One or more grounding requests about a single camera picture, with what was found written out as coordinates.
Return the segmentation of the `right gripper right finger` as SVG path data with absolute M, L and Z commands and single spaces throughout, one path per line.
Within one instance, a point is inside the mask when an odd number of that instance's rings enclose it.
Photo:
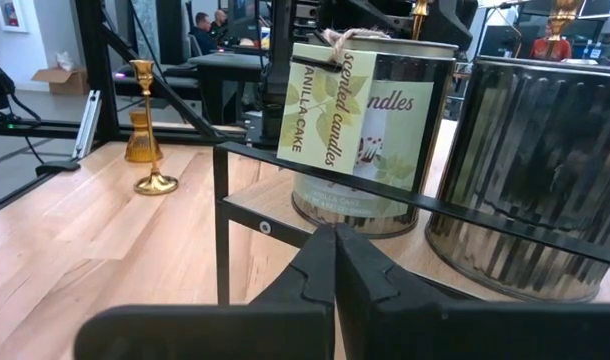
M 348 360 L 610 360 L 610 304 L 455 299 L 336 228 Z

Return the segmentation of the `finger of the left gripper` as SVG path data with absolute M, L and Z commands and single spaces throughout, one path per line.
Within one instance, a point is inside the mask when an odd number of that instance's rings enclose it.
M 427 16 L 427 40 L 466 51 L 473 39 L 470 26 L 477 9 L 477 0 L 433 0 Z
M 411 0 L 333 0 L 333 28 L 379 30 L 389 36 L 412 35 Z

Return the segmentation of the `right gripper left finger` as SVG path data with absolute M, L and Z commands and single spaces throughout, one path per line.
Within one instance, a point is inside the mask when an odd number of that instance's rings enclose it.
M 336 233 L 318 228 L 246 305 L 126 305 L 86 321 L 75 360 L 332 360 Z

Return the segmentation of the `silver scented candle tin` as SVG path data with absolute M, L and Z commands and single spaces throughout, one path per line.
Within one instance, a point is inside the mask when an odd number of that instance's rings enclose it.
M 607 265 L 544 238 L 610 249 L 610 67 L 478 58 L 437 196 L 532 233 L 432 215 L 428 245 L 465 277 L 522 299 L 593 299 Z
M 420 192 L 457 50 L 358 29 L 294 44 L 278 158 Z

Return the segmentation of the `amber glass candle holder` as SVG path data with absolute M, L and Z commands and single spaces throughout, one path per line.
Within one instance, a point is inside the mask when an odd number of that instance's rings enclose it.
M 129 113 L 133 132 L 127 142 L 125 160 L 133 163 L 147 163 L 152 161 L 149 125 L 144 110 L 134 110 Z

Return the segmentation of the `black monitor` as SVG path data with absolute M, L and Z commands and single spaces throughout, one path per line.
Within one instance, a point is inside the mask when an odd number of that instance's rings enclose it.
M 508 25 L 487 26 L 478 54 L 482 56 L 516 57 L 520 52 L 522 35 L 520 31 Z

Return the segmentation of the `person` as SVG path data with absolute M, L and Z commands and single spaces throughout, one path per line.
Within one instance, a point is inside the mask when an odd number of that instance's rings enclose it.
M 198 12 L 195 16 L 195 26 L 192 28 L 192 35 L 196 39 L 198 48 L 202 55 L 207 55 L 217 50 L 217 43 L 211 32 L 211 21 L 204 12 Z
M 561 62 L 572 57 L 572 49 L 570 43 L 566 39 L 558 41 L 550 41 L 552 35 L 551 24 L 548 23 L 545 27 L 545 34 L 542 38 L 534 41 L 530 52 L 530 57 L 537 60 L 549 60 Z
M 228 19 L 228 15 L 227 12 L 222 10 L 222 9 L 218 9 L 215 11 L 214 13 L 214 21 L 211 23 L 211 35 L 214 38 L 217 37 L 222 37 L 225 32 L 227 31 L 227 19 Z

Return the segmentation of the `wooden shelf riser black legs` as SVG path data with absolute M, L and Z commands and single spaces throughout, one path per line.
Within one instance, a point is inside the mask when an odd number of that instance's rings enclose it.
M 234 166 L 244 159 L 242 155 L 220 148 L 214 155 L 216 283 L 220 304 L 249 301 L 258 295 L 316 229 L 314 224 L 298 215 L 291 204 L 294 173 L 290 170 L 254 160 L 252 164 L 259 170 L 266 170 L 268 175 L 244 189 L 235 190 Z M 444 285 L 458 295 L 509 301 L 509 296 L 460 274 L 431 250 L 424 235 L 429 217 L 427 211 L 421 211 L 412 231 L 377 240 L 375 245 L 407 270 Z M 233 253 L 232 222 L 255 231 L 261 237 L 259 255 Z

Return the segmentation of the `dark desk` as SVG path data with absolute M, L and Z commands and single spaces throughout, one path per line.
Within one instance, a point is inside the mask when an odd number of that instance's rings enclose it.
M 188 63 L 196 67 L 200 83 L 203 110 L 213 125 L 236 122 L 241 116 L 242 87 L 261 80 L 261 58 L 217 52 L 192 57 Z

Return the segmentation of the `silver aluminium bar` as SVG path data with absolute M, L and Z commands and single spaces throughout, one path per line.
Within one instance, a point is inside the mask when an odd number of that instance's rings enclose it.
M 81 160 L 88 156 L 94 141 L 96 126 L 102 107 L 100 90 L 91 90 L 81 119 L 72 158 Z

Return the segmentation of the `cardboard box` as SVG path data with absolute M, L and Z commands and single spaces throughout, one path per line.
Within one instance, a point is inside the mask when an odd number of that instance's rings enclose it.
M 38 70 L 32 80 L 46 83 L 53 94 L 87 95 L 90 86 L 86 68 L 77 65 L 68 52 L 56 53 L 55 60 L 55 67 Z

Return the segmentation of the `black aluminium rig frame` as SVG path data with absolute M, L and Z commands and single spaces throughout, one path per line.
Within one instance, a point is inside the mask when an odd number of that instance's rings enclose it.
M 128 140 L 128 127 L 118 123 L 118 110 L 115 101 L 115 86 L 110 74 L 109 49 L 116 51 L 125 60 L 134 60 L 136 53 L 109 27 L 101 0 L 75 0 L 79 28 L 83 40 L 84 56 L 91 67 L 91 90 L 100 90 L 102 107 L 96 126 L 91 152 L 108 142 Z M 224 142 L 234 142 L 247 146 L 269 149 L 276 142 L 261 136 L 261 120 L 256 117 L 239 130 L 227 130 L 223 125 L 213 125 L 195 114 L 170 85 L 160 75 L 154 76 L 153 94 L 164 98 L 187 120 L 190 127 L 158 128 L 154 136 L 162 144 L 216 146 Z M 76 141 L 79 125 L 72 122 L 0 119 L 0 136 L 38 137 L 55 139 L 74 139 Z M 57 174 L 37 176 L 30 183 L 0 199 L 0 209 L 9 205 L 29 190 L 42 184 Z

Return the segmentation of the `framed wall picture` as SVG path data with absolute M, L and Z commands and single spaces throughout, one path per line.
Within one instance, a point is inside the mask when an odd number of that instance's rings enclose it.
M 28 33 L 22 0 L 0 0 L 0 22 L 6 32 Z

